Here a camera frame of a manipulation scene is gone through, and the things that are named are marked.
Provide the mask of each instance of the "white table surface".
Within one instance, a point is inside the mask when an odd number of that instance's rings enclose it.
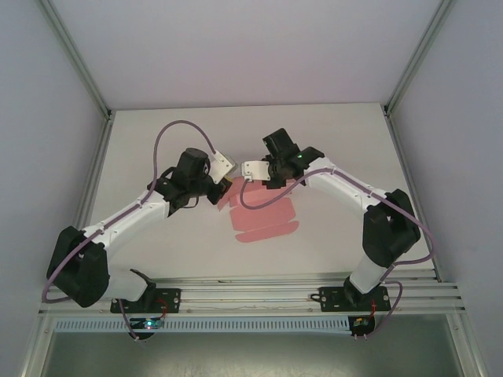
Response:
[[[152,180],[152,147],[159,130],[176,119],[200,125],[215,147],[237,162],[261,159],[262,138],[284,127],[301,149],[322,150],[339,167],[377,188],[409,192],[378,104],[318,104],[242,108],[194,108],[116,113],[91,223],[132,202]],[[192,127],[177,125],[160,143],[160,171],[176,165],[185,148],[207,152]],[[193,210],[138,234],[111,260],[154,278],[345,273],[363,255],[362,219],[326,194],[297,188],[292,198],[299,228],[293,234],[240,243],[229,207],[222,212],[202,199]],[[424,237],[402,256],[428,252]],[[400,266],[432,269],[431,262]]]

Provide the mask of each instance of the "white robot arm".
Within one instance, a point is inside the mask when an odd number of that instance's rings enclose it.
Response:
[[[364,256],[344,283],[344,294],[356,306],[368,298],[400,255],[419,239],[418,227],[396,210],[381,203],[379,196],[413,215],[409,197],[401,190],[386,192],[359,181],[338,168],[315,148],[300,151],[284,129],[263,139],[270,154],[262,161],[246,161],[241,173],[248,180],[260,180],[268,189],[286,185],[288,179],[335,196],[363,220]]]
[[[199,200],[200,196],[206,196],[216,204],[231,186],[226,175],[235,165],[218,151],[210,162],[205,152],[187,148],[178,165],[162,173],[133,203],[80,231],[73,227],[64,229],[58,237],[47,278],[82,307],[103,298],[142,300],[148,307],[155,296],[155,283],[136,270],[109,268],[108,261],[139,232],[170,217],[192,198]],[[77,247],[82,250],[63,263]]]

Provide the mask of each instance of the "red wire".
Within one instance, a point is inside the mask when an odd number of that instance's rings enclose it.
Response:
[[[164,305],[163,315],[160,316],[160,319],[163,319],[166,316],[166,314],[167,314],[167,303],[163,299],[161,299],[161,298],[158,298],[157,302],[160,302],[161,304]]]
[[[370,302],[370,305],[372,306],[372,311],[370,312],[369,319],[372,319],[374,317],[374,314],[376,313],[377,305],[376,305],[376,302],[374,300],[372,300]]]

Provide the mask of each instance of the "black mounting plate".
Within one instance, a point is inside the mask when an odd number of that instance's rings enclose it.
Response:
[[[377,312],[386,312],[391,309],[390,299],[386,287],[375,287],[372,295],[362,300],[357,306],[352,306],[344,296],[343,287],[320,287],[318,293],[310,299],[319,302],[322,312],[369,312],[372,310],[372,300],[376,304]]]
[[[145,308],[142,302],[132,302],[123,300],[124,313],[149,313],[149,314],[162,314],[163,304],[157,302],[158,298],[163,299],[167,303],[167,313],[178,313],[180,310],[180,299],[182,290],[177,288],[156,288],[155,298],[150,307]],[[118,302],[113,302],[110,305],[110,312],[114,314],[120,313],[120,306]]]

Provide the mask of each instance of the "wire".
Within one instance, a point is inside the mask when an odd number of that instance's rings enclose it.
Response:
[[[161,173],[160,177],[165,178],[165,177],[167,177],[169,174],[171,174],[173,172],[174,172],[174,167],[168,167],[165,171],[163,171]]]
[[[138,341],[140,337],[136,335],[136,332],[134,332],[133,328],[131,327],[131,322],[127,319],[126,317],[126,312],[124,312],[124,305],[123,305],[123,300],[119,298],[119,307],[120,307],[120,312],[123,315],[124,322],[126,323],[127,329],[129,330],[129,333],[133,337],[134,341]]]
[[[363,335],[363,336],[358,336],[356,338],[364,338],[365,340],[368,338],[372,338],[378,331],[382,330],[382,328],[386,325],[386,323],[389,321],[391,314],[395,311],[396,307],[398,306],[398,303],[400,302],[400,298],[402,298],[402,293],[403,293],[403,284],[400,283],[398,280],[389,280],[385,282],[384,284],[397,284],[398,285],[398,296],[396,296],[395,302],[393,302],[393,305],[391,306],[391,309],[389,312],[387,312],[386,316],[382,319],[382,321],[379,323],[379,326],[377,326],[374,331],[372,331],[370,334]]]
[[[386,279],[386,277],[391,273],[391,271],[393,270],[393,268],[396,267],[397,265],[416,265],[418,263],[423,263],[423,262],[429,261],[431,258],[433,258],[433,254],[437,250],[436,241],[435,241],[435,237],[430,232],[430,230],[426,227],[426,225],[424,225],[422,222],[420,222],[419,220],[417,220],[414,216],[412,216],[406,210],[403,210],[402,208],[394,205],[392,202],[390,202],[389,200],[383,198],[382,196],[377,195],[376,193],[374,193],[369,188],[365,187],[364,185],[361,185],[360,183],[356,182],[353,178],[347,176],[345,173],[343,173],[343,172],[341,172],[339,170],[329,169],[328,167],[322,168],[322,169],[312,170],[309,173],[303,175],[301,178],[297,179],[293,183],[293,185],[291,185],[290,187],[288,187],[281,194],[279,194],[278,196],[274,197],[273,199],[271,199],[271,200],[269,200],[269,201],[267,201],[265,203],[259,204],[258,206],[250,206],[250,205],[248,205],[248,204],[246,204],[244,202],[244,190],[245,190],[246,184],[249,182],[249,180],[246,179],[246,180],[244,180],[244,183],[243,183],[243,186],[241,187],[241,191],[240,191],[240,195],[239,195],[239,198],[240,198],[240,201],[241,201],[241,205],[244,208],[248,209],[248,210],[260,210],[260,209],[262,209],[264,207],[267,207],[267,206],[269,206],[269,205],[277,202],[279,199],[283,198],[284,196],[288,195],[297,185],[300,185],[302,182],[304,182],[309,177],[311,177],[311,176],[313,176],[315,174],[323,174],[323,173],[335,174],[335,175],[341,177],[343,180],[345,180],[346,182],[348,182],[350,185],[353,185],[357,189],[359,189],[362,192],[364,192],[367,196],[371,196],[374,199],[379,200],[381,203],[385,204],[386,206],[390,207],[391,209],[397,211],[399,214],[403,215],[405,218],[407,218],[408,220],[410,220],[413,224],[417,225],[423,231],[423,233],[428,237],[428,239],[430,240],[430,242],[431,242],[431,250],[430,250],[430,252],[428,253],[427,256],[425,256],[423,258],[419,258],[419,259],[414,259],[412,261],[400,261],[400,262],[393,263],[390,266],[390,268],[387,270],[387,272],[381,278],[381,282],[383,282],[384,279]]]
[[[197,207],[197,204],[199,204],[199,196],[196,196],[196,204],[194,204],[193,206],[185,206],[185,207],[182,207],[183,210],[189,210],[191,208],[196,208]]]
[[[374,314],[376,314],[376,301],[375,300],[371,300],[370,301],[370,305],[372,307],[372,311],[370,312],[370,315],[369,315],[369,320],[372,319],[374,317]]]
[[[158,298],[157,299],[157,302],[160,302],[161,304],[164,305],[164,308],[163,308],[163,315],[159,317],[160,320],[162,320],[163,318],[166,317],[166,314],[167,314],[167,303],[161,299],[161,298]]]
[[[200,132],[201,135],[203,135],[204,140],[206,140],[208,147],[210,148],[211,152],[213,154],[216,153],[215,147],[210,141],[210,138],[206,135],[206,133],[195,123],[192,123],[188,120],[175,120],[171,123],[168,123],[166,126],[164,126],[161,131],[157,134],[156,142],[154,143],[154,152],[153,152],[153,169],[154,169],[154,177],[152,180],[152,184],[150,185],[150,189],[147,192],[147,194],[144,196],[143,199],[140,200],[140,203],[137,203],[133,205],[132,207],[128,208],[125,210],[122,214],[118,214],[116,217],[114,217],[112,220],[107,222],[106,224],[103,225],[103,229],[98,229],[96,232],[92,233],[89,237],[87,237],[82,243],[77,245],[64,259],[61,261],[61,263],[58,265],[58,267],[55,268],[49,279],[47,279],[46,285],[44,286],[42,290],[42,302],[45,302],[47,304],[54,304],[57,302],[63,302],[67,301],[70,298],[68,296],[66,297],[61,297],[61,298],[48,298],[47,295],[49,293],[49,289],[51,285],[54,283],[55,279],[57,276],[60,274],[60,272],[63,270],[63,268],[70,262],[81,250],[86,247],[87,244],[89,244],[94,238],[99,236],[100,234],[103,234],[105,230],[110,228],[112,225],[117,223],[118,221],[122,220],[138,208],[140,208],[152,195],[154,192],[154,189],[156,187],[156,181],[157,181],[157,149],[159,147],[160,143],[160,138],[163,136],[164,132],[174,126],[175,124],[186,124],[188,126],[194,127],[196,130]]]

